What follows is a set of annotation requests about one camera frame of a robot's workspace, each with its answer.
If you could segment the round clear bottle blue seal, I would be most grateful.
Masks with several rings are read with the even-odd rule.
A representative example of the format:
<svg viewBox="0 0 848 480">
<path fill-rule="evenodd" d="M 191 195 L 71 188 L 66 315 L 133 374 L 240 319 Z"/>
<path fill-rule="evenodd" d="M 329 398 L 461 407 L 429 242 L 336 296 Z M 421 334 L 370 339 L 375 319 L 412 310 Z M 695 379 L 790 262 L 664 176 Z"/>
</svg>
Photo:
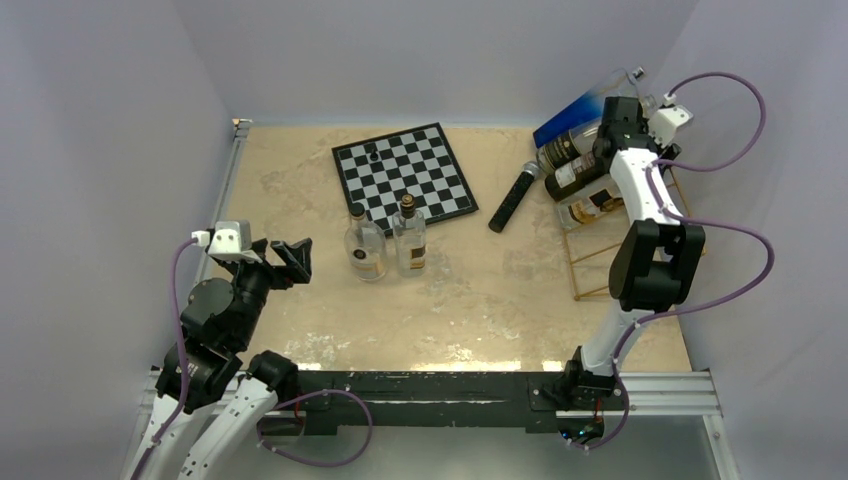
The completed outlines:
<svg viewBox="0 0 848 480">
<path fill-rule="evenodd" d="M 362 281 L 379 281 L 388 269 L 383 229 L 368 217 L 365 207 L 360 203 L 354 203 L 349 213 L 350 225 L 344 241 L 352 270 Z"/>
</svg>

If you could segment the clear square bottle gold label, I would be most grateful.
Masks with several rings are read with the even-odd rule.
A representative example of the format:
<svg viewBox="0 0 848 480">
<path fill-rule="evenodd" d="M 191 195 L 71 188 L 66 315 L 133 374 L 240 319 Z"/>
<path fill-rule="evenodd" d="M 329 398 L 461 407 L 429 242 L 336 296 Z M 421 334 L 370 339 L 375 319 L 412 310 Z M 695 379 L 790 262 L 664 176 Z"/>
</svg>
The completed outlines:
<svg viewBox="0 0 848 480">
<path fill-rule="evenodd" d="M 556 205 L 556 213 L 565 231 L 593 223 L 601 216 L 624 205 L 621 194 L 612 187 L 580 191 Z"/>
</svg>

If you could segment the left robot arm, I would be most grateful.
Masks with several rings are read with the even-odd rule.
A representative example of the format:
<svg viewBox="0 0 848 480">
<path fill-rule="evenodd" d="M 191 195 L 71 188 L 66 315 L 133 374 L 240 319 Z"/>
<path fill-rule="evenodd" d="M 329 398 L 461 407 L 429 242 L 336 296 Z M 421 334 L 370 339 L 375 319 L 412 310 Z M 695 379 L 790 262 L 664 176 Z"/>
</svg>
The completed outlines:
<svg viewBox="0 0 848 480">
<path fill-rule="evenodd" d="M 265 351 L 251 360 L 225 408 L 217 408 L 243 365 L 239 355 L 269 293 L 310 282 L 312 240 L 262 239 L 218 254 L 208 235 L 197 232 L 196 243 L 232 277 L 202 280 L 191 290 L 129 479 L 208 479 L 265 413 L 297 399 L 297 365 Z"/>
</svg>

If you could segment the clear square bottle black cap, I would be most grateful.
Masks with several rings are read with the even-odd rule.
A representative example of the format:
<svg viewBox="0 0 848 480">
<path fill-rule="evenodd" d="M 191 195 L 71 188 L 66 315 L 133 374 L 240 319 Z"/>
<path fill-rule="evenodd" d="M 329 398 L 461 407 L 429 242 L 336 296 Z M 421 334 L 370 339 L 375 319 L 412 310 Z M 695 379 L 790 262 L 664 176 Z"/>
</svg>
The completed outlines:
<svg viewBox="0 0 848 480">
<path fill-rule="evenodd" d="M 391 226 L 399 275 L 422 275 L 426 266 L 426 219 L 417 208 L 413 195 L 401 197 L 399 210 L 392 215 Z"/>
</svg>

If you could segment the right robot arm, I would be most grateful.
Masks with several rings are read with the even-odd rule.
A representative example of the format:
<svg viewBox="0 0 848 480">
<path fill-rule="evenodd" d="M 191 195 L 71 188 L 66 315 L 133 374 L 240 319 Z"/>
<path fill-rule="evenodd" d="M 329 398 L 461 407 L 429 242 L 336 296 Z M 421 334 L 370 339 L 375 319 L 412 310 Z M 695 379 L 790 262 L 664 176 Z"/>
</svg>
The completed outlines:
<svg viewBox="0 0 848 480">
<path fill-rule="evenodd" d="M 609 270 L 614 302 L 553 389 L 567 410 L 591 410 L 622 395 L 618 375 L 647 321 L 681 304 L 691 289 L 706 234 L 683 222 L 658 163 L 692 118 L 673 97 L 651 114 L 635 97 L 604 101 L 592 153 L 618 187 L 630 226 Z"/>
</svg>

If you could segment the dark green wine bottle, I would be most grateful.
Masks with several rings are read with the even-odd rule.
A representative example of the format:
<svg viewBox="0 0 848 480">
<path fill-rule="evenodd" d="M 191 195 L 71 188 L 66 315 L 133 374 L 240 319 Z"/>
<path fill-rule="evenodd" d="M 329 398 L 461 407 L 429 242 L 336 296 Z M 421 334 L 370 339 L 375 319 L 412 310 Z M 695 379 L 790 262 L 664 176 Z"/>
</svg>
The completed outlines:
<svg viewBox="0 0 848 480">
<path fill-rule="evenodd" d="M 609 168 L 589 152 L 549 174 L 544 186 L 548 195 L 560 202 L 608 173 Z"/>
</svg>

